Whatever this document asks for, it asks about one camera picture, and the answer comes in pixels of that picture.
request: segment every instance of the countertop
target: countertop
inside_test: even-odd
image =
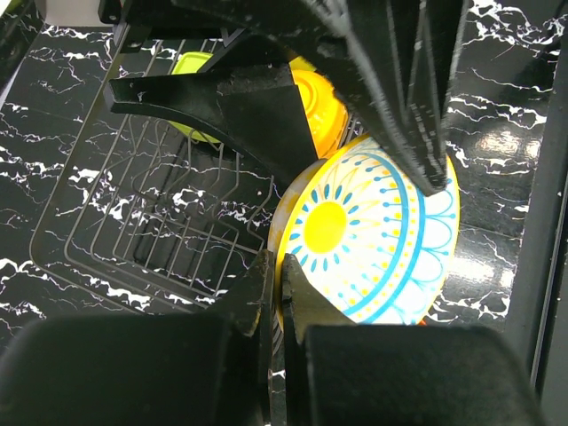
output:
[[[552,18],[558,3],[470,3],[447,116],[448,154],[461,190],[461,226],[451,271],[428,323],[504,329],[515,297],[517,257],[547,120],[557,42],[567,19],[566,15]],[[20,29],[23,36],[34,31],[23,21]],[[40,271],[28,253],[43,206],[111,62],[111,42],[112,36],[105,31],[42,27],[2,106],[2,349],[31,320],[118,309]],[[155,47],[148,45],[142,54],[149,55]],[[172,49],[163,48],[158,58],[164,63],[171,60]],[[122,75],[128,73],[135,72],[125,65]],[[114,122],[99,124],[97,139],[91,140],[93,158],[103,154],[100,140],[110,140],[116,132]],[[242,224],[244,217],[262,207],[261,219],[253,227],[266,235],[275,202],[261,203],[271,189],[270,176],[246,159],[236,157],[235,161],[242,162],[241,185],[249,187],[252,195],[224,203],[221,214]],[[207,164],[193,165],[196,176],[206,176]],[[85,188],[98,171],[95,166],[74,170],[70,211],[81,208]],[[278,188],[273,190],[281,195]],[[121,219],[117,214],[112,220],[120,223]],[[53,247],[62,244],[57,231],[46,232],[53,237]],[[243,264],[250,264],[250,259],[242,258],[239,267]],[[78,272],[76,279],[104,288],[110,296],[118,295],[139,309],[151,304],[95,275]]]

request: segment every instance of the black marble surface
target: black marble surface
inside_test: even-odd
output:
[[[484,324],[503,330],[515,294],[513,279],[524,221],[530,214],[528,201],[559,53],[557,42],[567,19],[553,18],[558,3],[471,1],[447,121],[448,153],[461,188],[461,229],[451,271],[427,322]],[[185,49],[200,46],[187,44]],[[176,48],[175,43],[149,44],[126,59],[121,74],[140,75],[156,50],[152,72],[163,74]],[[112,51],[106,32],[44,27],[0,111],[1,348],[30,320],[120,309],[38,269],[28,253],[43,206]],[[188,153],[185,140],[173,131],[158,150],[160,136],[155,133],[157,129],[163,134],[164,124],[155,128],[152,123],[139,138],[143,122],[134,120],[111,149],[120,125],[121,117],[102,113],[82,142],[62,202],[42,232],[43,267],[134,310],[170,311],[171,305],[163,300],[188,310],[206,307],[230,287],[243,265],[250,264],[254,254],[247,249],[260,247],[254,234],[266,236],[282,191],[272,186],[261,167],[228,150],[220,154],[199,144]],[[138,141],[140,148],[133,155]],[[110,163],[97,179],[109,153]],[[156,162],[156,153],[161,162]],[[132,181],[136,175],[145,176],[144,170],[149,170],[144,184],[141,178]],[[171,196],[165,196],[164,188],[178,179]],[[136,190],[146,198],[137,197]],[[71,263],[63,250],[85,202],[85,215],[67,254],[92,270]],[[203,214],[217,222],[195,219]],[[162,226],[158,219],[164,217],[168,221]],[[173,262],[165,254],[176,253],[177,235],[183,233],[189,217],[191,230]],[[116,248],[122,226],[123,236],[136,236],[130,246],[123,241]],[[239,247],[233,248],[234,242]],[[118,272],[109,272],[105,264]],[[150,272],[142,271],[145,264]],[[155,278],[168,271],[167,280]],[[150,275],[162,288],[150,284]],[[276,370],[281,385],[283,373]]]

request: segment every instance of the sun pattern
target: sun pattern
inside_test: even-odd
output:
[[[454,252],[459,198],[448,169],[447,189],[426,198],[371,138],[354,143],[301,198],[286,252],[352,320],[419,322]]]

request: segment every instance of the metal wire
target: metal wire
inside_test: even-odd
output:
[[[217,42],[204,41],[201,51],[213,52]],[[173,48],[167,73],[185,47],[182,41]],[[152,51],[143,75],[153,73],[158,56],[172,48],[159,42]],[[91,115],[96,113],[92,108],[85,121],[95,122]],[[342,144],[361,131],[360,122],[350,117]],[[87,140],[82,131],[52,199],[65,198],[64,186],[77,167],[75,150],[85,152]],[[242,169],[250,164],[197,130],[186,136],[163,120],[126,115],[99,173],[83,189],[73,225],[65,231],[65,259],[40,262],[37,255],[44,238],[37,234],[55,223],[60,209],[46,208],[30,252],[35,251],[40,269],[117,306],[149,313],[205,309],[228,291],[265,246],[279,191],[274,177]],[[243,181],[248,175],[255,176],[253,185]],[[265,194],[262,200],[259,194]],[[243,212],[251,199],[256,207]],[[241,211],[238,203],[245,206]],[[235,209],[227,208],[231,204]],[[80,280],[85,276],[87,283]],[[111,295],[93,281],[125,288],[145,302],[133,305],[122,293]],[[280,329],[275,330],[279,344]]]

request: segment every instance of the black plastic part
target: black plastic part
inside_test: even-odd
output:
[[[6,13],[0,20],[0,93],[4,92],[4,87],[17,71],[29,46],[39,33],[39,28],[43,25],[33,0],[21,2],[12,13],[16,16],[12,18]],[[31,19],[26,26],[35,28],[35,31],[29,31],[26,37],[21,36],[20,27],[24,17]]]
[[[99,19],[103,24],[118,24],[121,12],[121,0],[99,0]]]
[[[112,80],[110,110],[180,122],[251,156],[283,185],[318,160],[288,64]]]
[[[294,426],[545,424],[525,371],[488,329],[313,326],[303,349],[310,412]]]
[[[412,0],[402,8],[391,0],[331,6],[304,0],[172,0],[278,41],[309,60],[426,195],[446,186],[441,117],[466,11],[463,1],[444,7],[440,1],[431,0],[430,7],[430,0]]]
[[[120,53],[136,53],[151,38],[151,31],[150,27],[129,25],[121,19],[118,25],[113,26],[114,44],[122,47]]]
[[[281,66],[288,64],[295,57],[293,52],[287,51],[267,38],[246,31],[224,40],[224,46],[203,64],[199,72],[255,65]]]
[[[264,425],[273,256],[207,312],[49,319],[0,360],[0,423]]]
[[[227,28],[221,28],[221,37],[223,38],[223,46],[227,47],[244,31],[246,31],[244,28],[235,29],[234,31],[229,31]]]
[[[175,7],[171,2],[154,0],[124,0],[120,14],[121,24],[133,28],[146,28],[147,34],[125,44],[122,53],[134,52],[138,47],[130,45],[144,43],[147,39],[179,40],[220,38],[221,28],[227,26],[222,20],[201,12],[189,12]]]
[[[270,421],[272,380],[269,372],[273,353],[274,255],[262,250],[231,290],[216,302],[209,313],[225,315],[233,320],[241,334],[252,339],[258,400],[265,422]]]
[[[551,310],[546,339],[546,362],[540,369],[540,404],[548,426],[568,424],[568,253],[564,252],[558,277],[560,287],[553,295],[556,308]]]
[[[306,278],[296,256],[286,254],[282,263],[282,310],[294,320],[293,328],[285,329],[286,339],[301,344],[310,325],[354,326]]]
[[[564,35],[504,333],[531,372],[532,383],[540,369],[568,202],[567,43]]]

